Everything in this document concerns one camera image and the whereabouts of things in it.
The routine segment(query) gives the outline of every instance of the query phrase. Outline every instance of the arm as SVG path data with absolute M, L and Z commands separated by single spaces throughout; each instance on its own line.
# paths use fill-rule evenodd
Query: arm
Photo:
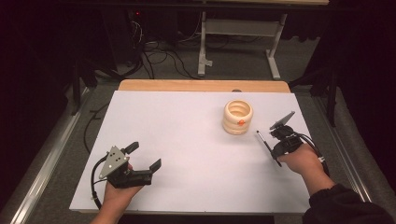
M 102 208 L 91 224 L 115 224 L 119 222 L 126 207 L 130 204 L 132 198 L 141 190 L 141 187 L 128 189 L 115 189 L 108 182 L 106 183 L 105 198 Z
M 392 217 L 382 207 L 361 201 L 352 189 L 336 185 L 323 171 L 314 149 L 308 144 L 296 151 L 278 158 L 289 168 L 300 174 L 309 195 L 309 208 L 304 216 L 304 224 L 320 223 L 394 223 Z

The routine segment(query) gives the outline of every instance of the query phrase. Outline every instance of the aluminum rail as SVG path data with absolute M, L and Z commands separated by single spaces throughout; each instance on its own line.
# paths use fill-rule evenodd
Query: aluminum rail
M 61 7 L 96 7 L 96 8 L 139 8 L 142 9 L 166 9 L 187 11 L 248 11 L 248 12 L 353 12 L 359 11 L 356 7 L 331 7 L 314 5 L 290 5 L 290 4 L 262 4 L 262 3 L 139 3 L 139 2 L 101 2 L 101 1 L 67 1 L 58 3 Z

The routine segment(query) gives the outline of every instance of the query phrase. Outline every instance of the table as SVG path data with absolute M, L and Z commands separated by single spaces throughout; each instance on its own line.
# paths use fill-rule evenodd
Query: table
M 243 92 L 231 92 L 235 89 Z M 254 121 L 243 135 L 226 133 L 219 121 L 222 108 L 234 98 L 246 99 L 255 109 Z M 282 81 L 122 81 L 70 209 L 97 211 L 89 183 L 93 165 L 111 146 L 138 141 L 140 148 L 130 155 L 134 168 L 148 169 L 159 158 L 163 167 L 154 174 L 152 185 L 134 197 L 127 212 L 301 214 L 309 207 L 304 181 L 288 168 L 278 167 L 256 134 L 260 129 L 273 147 L 277 140 L 265 130 L 291 110 L 296 114 L 288 124 L 309 135 L 295 96 Z M 96 191 L 102 200 L 104 184 L 97 185 Z
M 239 2 L 239 3 L 268 3 L 283 5 L 328 5 L 328 0 L 207 0 L 208 2 Z M 240 21 L 224 19 L 207 19 L 206 12 L 202 12 L 201 22 L 201 47 L 199 52 L 198 75 L 205 75 L 206 66 L 212 66 L 213 62 L 206 58 L 205 40 L 206 34 L 215 35 L 255 35 L 269 36 L 273 38 L 270 49 L 265 50 L 265 55 L 271 69 L 273 79 L 280 79 L 280 74 L 276 66 L 275 52 L 285 26 L 287 14 L 283 13 L 279 21 Z

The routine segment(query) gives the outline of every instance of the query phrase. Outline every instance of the wooden table edge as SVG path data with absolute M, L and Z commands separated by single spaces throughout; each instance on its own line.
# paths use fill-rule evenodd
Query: wooden table edge
M 290 92 L 285 81 L 125 79 L 119 91 L 246 91 Z

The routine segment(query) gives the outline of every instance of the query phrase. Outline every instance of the gray carpet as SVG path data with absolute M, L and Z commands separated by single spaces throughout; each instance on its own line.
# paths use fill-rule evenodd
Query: gray carpet
M 268 39 L 248 42 L 249 39 L 247 37 L 236 38 L 240 38 L 246 42 L 238 39 L 238 41 L 232 41 L 225 47 L 220 48 L 224 42 L 218 39 L 216 41 L 208 41 L 210 48 L 207 50 L 206 57 L 208 60 L 213 60 L 214 64 L 212 67 L 207 67 L 205 79 L 270 80 L 271 76 L 268 64 L 263 54 L 263 46 L 268 45 Z M 296 39 L 281 41 L 276 52 L 276 62 L 283 80 L 294 80 L 303 73 L 316 44 L 317 41 L 300 43 Z M 171 49 L 172 47 L 162 45 L 162 48 Z M 186 45 L 179 45 L 177 48 L 173 48 L 173 50 L 182 59 L 186 70 L 192 76 L 196 76 L 198 68 L 198 46 L 190 41 Z M 176 70 L 172 57 L 168 55 L 165 61 L 163 61 L 166 56 L 165 54 L 159 51 L 155 51 L 154 54 L 152 53 L 154 53 L 153 50 L 148 52 L 148 57 L 152 63 L 158 63 L 153 65 L 156 78 L 186 78 L 180 74 L 186 75 L 182 69 L 181 62 L 177 60 L 175 55 L 177 69 L 180 73 Z M 131 75 L 130 78 L 148 78 L 148 72 L 142 68 L 136 74 Z M 94 215 L 72 212 L 68 207 L 89 157 L 89 153 L 84 147 L 83 136 L 85 128 L 92 117 L 91 110 L 97 110 L 109 102 L 117 87 L 118 83 L 113 80 L 99 79 L 99 85 L 96 89 L 92 90 L 92 96 L 87 104 L 83 106 L 81 116 L 64 148 L 64 153 L 27 223 L 89 223 L 92 220 Z M 316 103 L 317 100 L 322 100 L 312 98 L 307 90 L 309 90 L 308 87 L 298 87 L 293 92 L 297 96 L 308 129 L 326 157 L 334 181 L 351 187 L 343 160 L 339 152 L 335 150 L 337 144 L 332 138 L 326 120 L 322 116 L 323 112 L 318 108 L 318 104 Z M 104 109 L 98 113 L 97 117 L 103 118 L 105 114 L 106 110 Z M 94 143 L 101 122 L 102 119 L 95 119 L 86 130 L 86 140 L 89 148 Z M 335 130 L 339 133 L 344 146 L 349 149 L 348 152 L 351 155 L 353 164 L 370 192 L 373 202 L 384 206 L 396 217 L 394 192 L 390 189 L 385 177 L 379 171 L 375 161 L 359 136 L 340 91 L 337 93 L 335 123 L 337 125 Z M 49 142 L 37 154 L 35 161 L 31 165 L 31 169 L 15 190 L 7 207 L 2 211 L 1 223 L 9 223 L 13 218 L 23 197 L 26 195 L 27 190 L 38 173 L 41 167 L 40 165 L 47 158 L 50 145 L 49 139 Z M 275 223 L 299 224 L 302 221 L 301 216 L 275 216 Z

